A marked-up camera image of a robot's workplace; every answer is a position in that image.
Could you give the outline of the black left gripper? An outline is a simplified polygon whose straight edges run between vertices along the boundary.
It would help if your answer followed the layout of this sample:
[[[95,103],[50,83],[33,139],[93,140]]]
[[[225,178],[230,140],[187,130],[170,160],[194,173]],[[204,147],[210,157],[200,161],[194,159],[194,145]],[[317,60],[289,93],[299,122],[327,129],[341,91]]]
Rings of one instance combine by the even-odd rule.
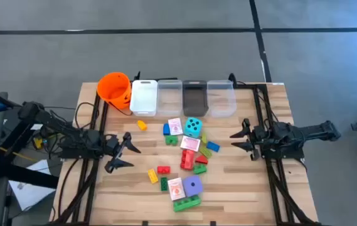
[[[113,157],[110,161],[106,163],[104,167],[106,172],[112,173],[113,170],[116,170],[118,168],[134,166],[132,163],[128,163],[126,161],[119,159],[119,157],[121,157],[121,153],[120,153],[121,146],[135,153],[141,153],[141,151],[132,144],[131,133],[126,132],[123,135],[123,141],[121,143],[121,146],[120,146],[119,139],[115,134],[106,134],[103,136],[103,139],[104,139],[102,142],[103,155]]]

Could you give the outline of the lime green brick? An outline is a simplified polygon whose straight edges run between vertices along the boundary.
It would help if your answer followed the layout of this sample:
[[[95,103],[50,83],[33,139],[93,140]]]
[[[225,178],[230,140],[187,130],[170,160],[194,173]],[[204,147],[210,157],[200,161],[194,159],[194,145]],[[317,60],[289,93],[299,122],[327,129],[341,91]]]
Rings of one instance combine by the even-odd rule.
[[[201,146],[199,148],[199,152],[208,159],[212,157],[211,151],[207,149],[205,146]]]

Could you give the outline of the card deck pink face print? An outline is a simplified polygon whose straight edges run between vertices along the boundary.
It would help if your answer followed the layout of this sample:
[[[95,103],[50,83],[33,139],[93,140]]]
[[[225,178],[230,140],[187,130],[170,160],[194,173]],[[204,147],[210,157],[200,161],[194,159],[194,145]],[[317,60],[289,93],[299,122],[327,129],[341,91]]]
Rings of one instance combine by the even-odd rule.
[[[170,130],[170,135],[176,136],[183,134],[183,128],[180,118],[169,119],[168,126]]]

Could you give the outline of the card deck red patterned back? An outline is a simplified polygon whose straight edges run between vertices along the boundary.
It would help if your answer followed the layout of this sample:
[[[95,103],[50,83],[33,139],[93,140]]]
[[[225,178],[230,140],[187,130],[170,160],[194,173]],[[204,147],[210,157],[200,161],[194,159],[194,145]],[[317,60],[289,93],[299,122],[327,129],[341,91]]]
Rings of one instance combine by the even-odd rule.
[[[189,136],[183,136],[180,148],[198,152],[201,140]]]

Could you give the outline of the yellow brick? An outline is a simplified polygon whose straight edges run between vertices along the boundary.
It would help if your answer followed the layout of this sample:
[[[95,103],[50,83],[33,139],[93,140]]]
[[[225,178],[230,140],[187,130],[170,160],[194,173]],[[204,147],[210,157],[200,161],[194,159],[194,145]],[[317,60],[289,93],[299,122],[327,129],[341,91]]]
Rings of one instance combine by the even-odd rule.
[[[151,181],[152,184],[155,184],[155,183],[158,182],[158,177],[157,177],[157,174],[156,174],[156,172],[154,171],[154,169],[149,169],[149,170],[147,171],[147,174],[148,174],[148,177],[149,177],[149,179],[150,179],[150,181]]]

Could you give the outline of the black stand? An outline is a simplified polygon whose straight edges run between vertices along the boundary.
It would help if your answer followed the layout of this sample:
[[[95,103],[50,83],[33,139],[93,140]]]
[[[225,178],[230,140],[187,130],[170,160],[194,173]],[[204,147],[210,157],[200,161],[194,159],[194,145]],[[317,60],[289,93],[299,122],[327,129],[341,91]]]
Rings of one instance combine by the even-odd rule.
[[[0,179],[6,178],[11,181],[36,186],[56,188],[58,184],[57,176],[12,164],[15,157],[26,147],[29,139],[33,135],[33,130],[31,130],[33,123],[22,121],[18,117],[20,108],[21,107],[15,107],[7,110],[5,114],[11,122],[15,123],[15,126],[8,135],[6,135],[5,140],[0,142]]]

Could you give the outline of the teal foam die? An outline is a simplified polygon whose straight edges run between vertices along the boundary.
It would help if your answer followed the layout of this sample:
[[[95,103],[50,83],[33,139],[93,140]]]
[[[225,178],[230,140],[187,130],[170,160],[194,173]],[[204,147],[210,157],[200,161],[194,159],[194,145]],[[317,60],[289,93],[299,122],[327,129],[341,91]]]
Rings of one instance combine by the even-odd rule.
[[[195,117],[189,117],[187,118],[187,121],[184,125],[184,135],[193,138],[199,138],[202,127],[203,123],[201,120]]]

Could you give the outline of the large red brick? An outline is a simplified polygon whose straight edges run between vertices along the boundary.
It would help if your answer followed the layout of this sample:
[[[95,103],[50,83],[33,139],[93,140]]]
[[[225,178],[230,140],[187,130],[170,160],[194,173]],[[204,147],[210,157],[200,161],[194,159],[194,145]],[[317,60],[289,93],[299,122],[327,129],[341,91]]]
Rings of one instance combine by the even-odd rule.
[[[180,167],[184,170],[192,170],[194,165],[194,151],[184,149],[181,155]]]

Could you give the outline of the card deck orange face print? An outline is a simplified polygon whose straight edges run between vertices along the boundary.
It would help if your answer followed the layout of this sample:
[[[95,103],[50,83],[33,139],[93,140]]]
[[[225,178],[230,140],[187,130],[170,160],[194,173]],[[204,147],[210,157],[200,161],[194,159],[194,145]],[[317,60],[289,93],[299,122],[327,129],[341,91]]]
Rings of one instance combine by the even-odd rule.
[[[186,197],[181,178],[168,180],[168,189],[172,201]]]

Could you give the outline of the dark grey plastic bin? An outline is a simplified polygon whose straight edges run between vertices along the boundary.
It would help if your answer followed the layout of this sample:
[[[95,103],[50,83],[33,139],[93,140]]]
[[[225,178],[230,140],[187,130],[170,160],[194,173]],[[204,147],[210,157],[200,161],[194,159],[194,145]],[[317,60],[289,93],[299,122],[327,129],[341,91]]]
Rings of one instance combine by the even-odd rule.
[[[203,117],[208,112],[207,83],[204,80],[183,81],[183,112],[186,117]]]

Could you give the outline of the orange smiley face bucket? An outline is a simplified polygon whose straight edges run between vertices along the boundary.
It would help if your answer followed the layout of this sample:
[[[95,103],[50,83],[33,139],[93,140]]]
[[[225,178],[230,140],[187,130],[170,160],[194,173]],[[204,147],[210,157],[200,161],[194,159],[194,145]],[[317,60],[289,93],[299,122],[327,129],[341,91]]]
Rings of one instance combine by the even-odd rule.
[[[128,76],[122,72],[111,72],[102,77],[97,85],[98,96],[123,115],[131,116],[132,86]]]

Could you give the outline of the blue brick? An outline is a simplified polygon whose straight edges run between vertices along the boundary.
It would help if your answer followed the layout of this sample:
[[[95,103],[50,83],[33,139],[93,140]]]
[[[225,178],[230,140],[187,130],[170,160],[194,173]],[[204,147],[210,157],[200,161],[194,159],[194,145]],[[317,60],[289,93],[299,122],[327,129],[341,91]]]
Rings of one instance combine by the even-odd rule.
[[[217,143],[208,141],[208,142],[206,143],[206,148],[207,148],[207,149],[210,149],[210,150],[212,150],[212,151],[214,151],[214,152],[216,152],[216,153],[218,153],[219,150],[220,150],[220,145],[218,145]]]

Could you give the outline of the long green brick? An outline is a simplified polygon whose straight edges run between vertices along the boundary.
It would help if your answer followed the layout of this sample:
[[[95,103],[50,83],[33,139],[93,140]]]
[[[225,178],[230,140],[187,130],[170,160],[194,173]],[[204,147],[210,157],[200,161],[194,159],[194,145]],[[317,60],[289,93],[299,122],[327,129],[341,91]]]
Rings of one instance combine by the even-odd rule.
[[[201,204],[201,198],[198,195],[182,198],[173,203],[173,211],[181,212]]]

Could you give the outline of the purple foam die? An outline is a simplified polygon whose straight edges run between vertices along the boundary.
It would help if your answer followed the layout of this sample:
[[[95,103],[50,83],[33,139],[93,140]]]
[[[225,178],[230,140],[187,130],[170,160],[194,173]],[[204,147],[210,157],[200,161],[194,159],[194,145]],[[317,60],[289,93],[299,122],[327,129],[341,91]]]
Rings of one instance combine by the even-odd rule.
[[[183,180],[183,187],[186,196],[199,195],[203,192],[203,184],[198,175],[186,177]]]

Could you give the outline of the clear plastic bin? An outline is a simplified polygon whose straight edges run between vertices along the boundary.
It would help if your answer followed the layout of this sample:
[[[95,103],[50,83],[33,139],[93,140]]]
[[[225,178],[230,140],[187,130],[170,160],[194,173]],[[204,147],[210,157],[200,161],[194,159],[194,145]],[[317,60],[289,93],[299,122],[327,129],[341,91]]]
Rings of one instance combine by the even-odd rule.
[[[210,117],[230,117],[237,110],[233,82],[210,80],[207,83],[208,115]]]
[[[157,82],[157,112],[159,117],[178,117],[183,110],[183,83],[181,80]]]

